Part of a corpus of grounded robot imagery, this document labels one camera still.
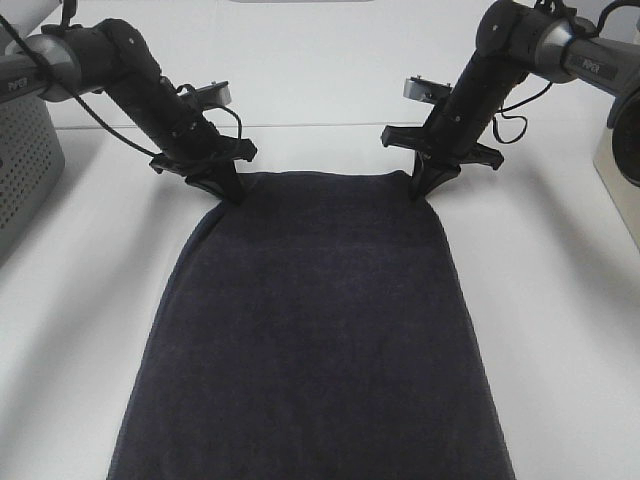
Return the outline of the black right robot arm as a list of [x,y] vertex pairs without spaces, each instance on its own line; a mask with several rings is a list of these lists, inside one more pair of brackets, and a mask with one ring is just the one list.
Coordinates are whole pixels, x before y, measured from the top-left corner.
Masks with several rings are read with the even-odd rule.
[[579,79],[613,96],[606,126],[615,164],[637,185],[639,48],[600,35],[608,16],[623,5],[611,2],[591,23],[561,1],[532,7],[496,1],[480,21],[474,54],[455,85],[407,79],[405,97],[433,109],[420,127],[386,127],[381,141],[413,151],[410,199],[456,178],[464,164],[502,165],[503,155],[478,139],[487,127],[496,127],[498,115],[508,116],[507,96],[530,74],[550,84]]

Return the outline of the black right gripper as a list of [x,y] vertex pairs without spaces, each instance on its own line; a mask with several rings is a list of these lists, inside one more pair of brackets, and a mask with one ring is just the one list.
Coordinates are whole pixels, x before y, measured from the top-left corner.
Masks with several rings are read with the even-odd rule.
[[416,151],[408,189],[411,201],[458,177],[460,164],[477,163],[494,170],[502,164],[498,151],[477,143],[502,103],[498,73],[486,64],[469,64],[451,87],[446,99],[431,104],[423,126],[387,126],[381,134],[385,147]]

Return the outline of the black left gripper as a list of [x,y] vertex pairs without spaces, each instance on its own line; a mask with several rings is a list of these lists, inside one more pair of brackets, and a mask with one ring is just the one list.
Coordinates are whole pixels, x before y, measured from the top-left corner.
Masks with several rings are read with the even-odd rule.
[[130,75],[113,85],[113,101],[160,150],[152,156],[153,170],[191,174],[187,185],[242,203],[245,188],[234,161],[252,161],[256,146],[241,133],[220,134],[206,111],[181,99],[177,88],[164,76],[149,81]]

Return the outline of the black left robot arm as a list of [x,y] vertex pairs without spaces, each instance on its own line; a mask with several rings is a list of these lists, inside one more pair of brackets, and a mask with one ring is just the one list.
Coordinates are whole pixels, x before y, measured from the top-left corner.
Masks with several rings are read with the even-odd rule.
[[257,148],[241,133],[221,134],[204,116],[228,108],[226,82],[174,86],[141,33],[121,19],[93,27],[46,25],[15,42],[1,60],[2,102],[33,96],[62,102],[104,92],[157,147],[149,155],[156,173],[171,172],[234,203],[244,200],[235,163],[252,161]]

